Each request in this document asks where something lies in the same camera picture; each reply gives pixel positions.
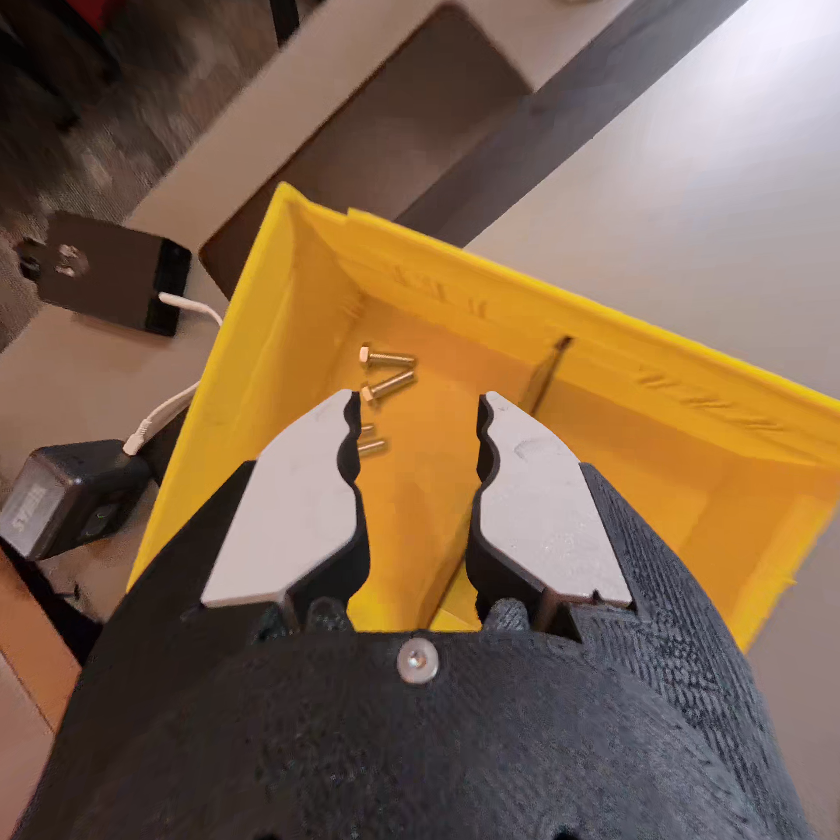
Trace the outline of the black device with knob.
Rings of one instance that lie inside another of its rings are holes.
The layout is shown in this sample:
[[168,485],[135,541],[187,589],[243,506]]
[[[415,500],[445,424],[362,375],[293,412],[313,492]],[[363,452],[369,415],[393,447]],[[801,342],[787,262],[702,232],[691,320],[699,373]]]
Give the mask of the black device with knob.
[[24,238],[15,252],[42,302],[122,328],[175,336],[179,309],[160,293],[181,296],[193,261],[175,241],[57,212],[45,242]]

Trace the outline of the black power adapter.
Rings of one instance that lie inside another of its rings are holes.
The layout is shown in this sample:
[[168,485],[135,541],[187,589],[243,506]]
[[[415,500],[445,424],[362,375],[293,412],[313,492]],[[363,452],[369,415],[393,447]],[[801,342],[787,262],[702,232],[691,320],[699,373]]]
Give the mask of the black power adapter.
[[152,478],[118,439],[37,448],[1,512],[4,547],[24,560],[57,556],[120,530]]

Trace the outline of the black bin divider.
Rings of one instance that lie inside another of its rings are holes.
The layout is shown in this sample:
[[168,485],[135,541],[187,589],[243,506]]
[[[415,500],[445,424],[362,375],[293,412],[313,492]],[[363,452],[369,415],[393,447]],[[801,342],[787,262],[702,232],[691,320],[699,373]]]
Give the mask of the black bin divider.
[[570,335],[558,339],[548,355],[534,369],[518,403],[518,406],[526,414],[531,417],[537,416],[541,404],[549,393],[562,359],[573,342],[574,337]]

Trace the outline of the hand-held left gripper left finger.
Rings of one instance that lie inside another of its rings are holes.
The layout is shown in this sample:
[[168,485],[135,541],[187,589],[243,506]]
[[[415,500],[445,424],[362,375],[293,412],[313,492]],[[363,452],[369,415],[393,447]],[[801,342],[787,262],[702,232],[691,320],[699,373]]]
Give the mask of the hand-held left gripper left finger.
[[356,486],[360,435],[360,394],[342,389],[262,450],[205,583],[205,607],[273,603],[300,625],[319,599],[347,609],[371,570]]

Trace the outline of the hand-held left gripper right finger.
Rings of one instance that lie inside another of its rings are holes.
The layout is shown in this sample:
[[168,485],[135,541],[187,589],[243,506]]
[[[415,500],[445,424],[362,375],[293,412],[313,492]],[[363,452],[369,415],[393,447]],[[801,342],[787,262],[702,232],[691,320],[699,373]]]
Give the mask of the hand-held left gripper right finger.
[[627,610],[634,598],[586,481],[561,438],[498,392],[479,397],[479,456],[465,570],[484,621],[517,601],[530,626],[557,626],[561,607]]

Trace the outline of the large yellow plastic bin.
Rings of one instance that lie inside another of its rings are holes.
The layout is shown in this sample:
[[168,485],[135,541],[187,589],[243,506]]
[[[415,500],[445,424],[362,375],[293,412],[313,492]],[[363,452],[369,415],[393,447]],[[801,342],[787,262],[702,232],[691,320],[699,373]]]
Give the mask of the large yellow plastic bin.
[[388,443],[359,486],[366,631],[478,627],[445,596],[478,487],[479,396],[525,406],[596,467],[682,559],[747,650],[838,503],[838,401],[355,210],[276,189],[206,363],[134,562],[154,557],[243,462],[363,372],[360,347],[417,357],[416,382],[362,419]]

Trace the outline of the black flat mat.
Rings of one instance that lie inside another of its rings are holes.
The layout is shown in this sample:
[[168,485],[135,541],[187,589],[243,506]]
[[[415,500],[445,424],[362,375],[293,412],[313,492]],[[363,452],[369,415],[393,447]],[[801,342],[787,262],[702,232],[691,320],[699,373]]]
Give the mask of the black flat mat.
[[277,186],[395,221],[532,92],[456,5],[434,10],[199,251],[226,299]]

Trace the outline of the black desk leg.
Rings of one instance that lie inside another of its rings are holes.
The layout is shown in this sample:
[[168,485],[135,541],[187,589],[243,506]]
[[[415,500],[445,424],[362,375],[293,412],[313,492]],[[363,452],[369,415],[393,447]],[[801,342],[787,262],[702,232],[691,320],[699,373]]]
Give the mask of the black desk leg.
[[268,4],[275,29],[276,42],[278,47],[281,48],[300,27],[298,2],[294,0],[270,0]]

